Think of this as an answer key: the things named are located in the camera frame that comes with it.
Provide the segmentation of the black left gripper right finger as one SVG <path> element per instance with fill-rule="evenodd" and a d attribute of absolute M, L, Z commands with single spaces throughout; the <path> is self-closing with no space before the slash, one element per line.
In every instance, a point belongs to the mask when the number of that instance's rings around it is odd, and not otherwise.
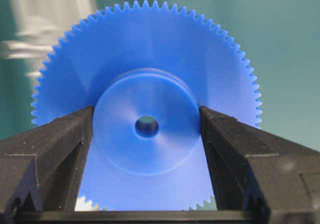
<path fill-rule="evenodd" d="M 201 138 L 217 208 L 256 224 L 320 221 L 320 153 L 201 106 Z"/>

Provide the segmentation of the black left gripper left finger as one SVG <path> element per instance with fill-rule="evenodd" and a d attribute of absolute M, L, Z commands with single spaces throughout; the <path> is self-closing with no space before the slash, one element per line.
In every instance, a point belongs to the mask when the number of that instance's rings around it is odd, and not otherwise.
<path fill-rule="evenodd" d="M 0 222 L 18 210 L 73 211 L 92 140 L 85 107 L 0 142 Z"/>

